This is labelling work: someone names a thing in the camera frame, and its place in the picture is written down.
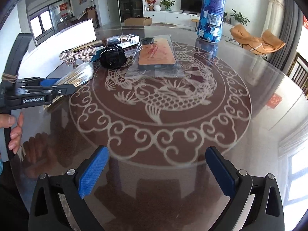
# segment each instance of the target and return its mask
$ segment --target glass tabletop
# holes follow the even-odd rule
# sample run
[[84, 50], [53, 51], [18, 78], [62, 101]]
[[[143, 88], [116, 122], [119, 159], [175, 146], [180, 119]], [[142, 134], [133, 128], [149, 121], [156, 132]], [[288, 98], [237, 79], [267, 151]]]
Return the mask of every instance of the glass tabletop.
[[[105, 145], [110, 160], [85, 201], [106, 231], [208, 230], [229, 201], [204, 161], [213, 145], [237, 169], [274, 174], [285, 230], [295, 227], [308, 208], [302, 159], [308, 102], [299, 87], [225, 37], [213, 45], [194, 32], [159, 26], [95, 33], [98, 39], [170, 34], [185, 77], [127, 79], [130, 50], [124, 67], [97, 66], [71, 97], [46, 110], [24, 109], [22, 152], [10, 162], [27, 209], [39, 174], [64, 174]], [[58, 52], [50, 49], [55, 57]], [[70, 70], [62, 64], [49, 77]]]

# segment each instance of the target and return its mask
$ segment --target stool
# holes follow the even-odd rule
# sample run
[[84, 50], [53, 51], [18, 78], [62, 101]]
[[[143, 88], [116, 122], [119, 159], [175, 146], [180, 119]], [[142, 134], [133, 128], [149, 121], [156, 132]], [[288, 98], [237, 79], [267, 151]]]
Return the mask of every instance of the stool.
[[192, 19], [192, 22], [196, 23], [195, 32], [197, 32], [197, 25], [198, 25], [199, 20], [198, 19]]

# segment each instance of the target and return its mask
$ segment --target plastic bag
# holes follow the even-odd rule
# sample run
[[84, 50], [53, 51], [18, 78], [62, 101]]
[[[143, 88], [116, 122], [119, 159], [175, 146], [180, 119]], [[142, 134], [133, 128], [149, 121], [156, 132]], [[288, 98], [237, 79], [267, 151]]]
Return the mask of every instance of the plastic bag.
[[60, 84], [73, 84], [78, 87], [90, 79], [93, 78], [94, 68], [92, 62], [84, 62], [80, 64], [76, 69], [73, 69], [70, 73], [58, 80], [55, 85]]
[[171, 41], [171, 35], [142, 38], [125, 77], [184, 77]]

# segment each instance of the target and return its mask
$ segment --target red paper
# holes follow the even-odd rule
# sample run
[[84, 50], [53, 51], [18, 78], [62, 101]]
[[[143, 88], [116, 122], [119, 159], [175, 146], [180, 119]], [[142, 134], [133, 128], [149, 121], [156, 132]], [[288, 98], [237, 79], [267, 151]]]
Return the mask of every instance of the red paper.
[[60, 5], [60, 11], [62, 11], [62, 10], [67, 10], [66, 3], [63, 3], [63, 4]]
[[269, 106], [272, 109], [275, 109], [277, 107], [277, 105], [282, 101], [282, 97], [277, 95], [277, 94], [273, 94], [273, 96], [270, 98], [270, 100], [267, 102], [267, 106]]

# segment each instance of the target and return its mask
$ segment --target orange chair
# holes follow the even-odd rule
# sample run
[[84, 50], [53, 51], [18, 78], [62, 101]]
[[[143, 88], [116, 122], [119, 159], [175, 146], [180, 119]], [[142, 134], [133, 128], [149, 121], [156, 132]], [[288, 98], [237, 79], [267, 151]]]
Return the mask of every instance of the orange chair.
[[266, 30], [262, 37], [254, 37], [248, 33], [242, 24], [236, 25], [230, 29], [233, 40], [237, 41], [240, 46], [256, 55], [266, 55], [276, 52], [285, 46], [285, 43], [274, 36], [269, 30]]

